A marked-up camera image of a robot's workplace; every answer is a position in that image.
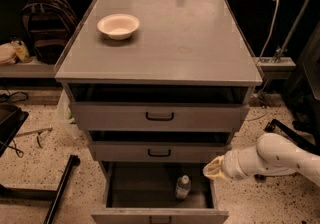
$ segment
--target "bag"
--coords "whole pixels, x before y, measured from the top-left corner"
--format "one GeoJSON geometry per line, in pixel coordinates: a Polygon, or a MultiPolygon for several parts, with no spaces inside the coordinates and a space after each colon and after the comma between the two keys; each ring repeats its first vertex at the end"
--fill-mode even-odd
{"type": "Polygon", "coordinates": [[[29,0],[20,15],[37,59],[55,64],[79,23],[71,5],[67,0],[29,0]]]}

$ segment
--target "drawer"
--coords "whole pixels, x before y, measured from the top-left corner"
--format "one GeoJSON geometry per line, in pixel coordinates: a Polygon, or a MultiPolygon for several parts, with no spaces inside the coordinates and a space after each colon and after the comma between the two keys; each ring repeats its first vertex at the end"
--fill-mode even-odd
{"type": "Polygon", "coordinates": [[[202,175],[201,164],[107,164],[105,205],[92,214],[96,223],[112,224],[218,224],[228,212],[219,211],[213,182],[202,175]],[[188,175],[191,191],[175,198],[179,176],[188,175]]]}
{"type": "Polygon", "coordinates": [[[248,87],[200,86],[177,84],[105,84],[68,83],[77,102],[130,103],[207,103],[240,104],[245,101],[248,87]]]}
{"type": "Polygon", "coordinates": [[[82,130],[226,132],[239,131],[249,106],[74,103],[71,110],[82,130]]]}
{"type": "Polygon", "coordinates": [[[90,132],[96,161],[208,163],[230,148],[233,134],[188,132],[90,132]]]}

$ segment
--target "speckled floor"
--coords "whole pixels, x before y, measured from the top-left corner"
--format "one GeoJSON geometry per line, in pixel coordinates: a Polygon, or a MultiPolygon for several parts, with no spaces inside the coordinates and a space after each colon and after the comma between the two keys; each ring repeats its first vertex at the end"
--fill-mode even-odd
{"type": "MultiPolygon", "coordinates": [[[[59,93],[49,93],[51,98],[37,98],[31,93],[28,102],[17,104],[30,115],[20,132],[50,126],[53,130],[42,134],[42,148],[34,134],[17,137],[17,146],[25,154],[19,158],[13,150],[5,151],[0,158],[0,182],[7,187],[54,190],[69,156],[78,155],[81,164],[71,173],[54,223],[94,223],[90,213],[103,204],[105,179],[98,163],[91,158],[86,139],[73,138],[57,118],[59,93]]],[[[233,139],[234,148],[254,144],[273,118],[291,127],[292,116],[279,95],[267,95],[264,101],[267,108],[256,100],[251,102],[249,115],[233,139]]],[[[320,187],[299,174],[268,177],[264,183],[257,183],[254,178],[217,181],[215,189],[219,210],[229,212],[227,224],[320,223],[320,187]]],[[[40,201],[0,200],[0,223],[43,223],[49,205],[40,201]]]]}

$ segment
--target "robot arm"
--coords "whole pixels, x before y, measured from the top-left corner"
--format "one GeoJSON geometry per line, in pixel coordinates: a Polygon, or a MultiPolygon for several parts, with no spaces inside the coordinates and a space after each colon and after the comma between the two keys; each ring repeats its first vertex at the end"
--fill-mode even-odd
{"type": "Polygon", "coordinates": [[[241,180],[255,174],[279,176],[295,172],[320,186],[320,156],[274,133],[262,135],[255,146],[228,151],[203,169],[204,175],[212,180],[219,177],[241,180]]]}

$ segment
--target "small bottle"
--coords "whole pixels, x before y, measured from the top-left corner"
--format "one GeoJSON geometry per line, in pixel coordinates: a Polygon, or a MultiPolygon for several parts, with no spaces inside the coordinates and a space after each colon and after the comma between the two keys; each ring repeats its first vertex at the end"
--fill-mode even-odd
{"type": "Polygon", "coordinates": [[[11,45],[21,62],[28,63],[32,61],[32,57],[29,55],[28,48],[21,39],[16,37],[12,38],[11,45]]]}
{"type": "Polygon", "coordinates": [[[179,177],[176,185],[176,198],[184,200],[191,190],[191,180],[187,175],[179,177]]]}

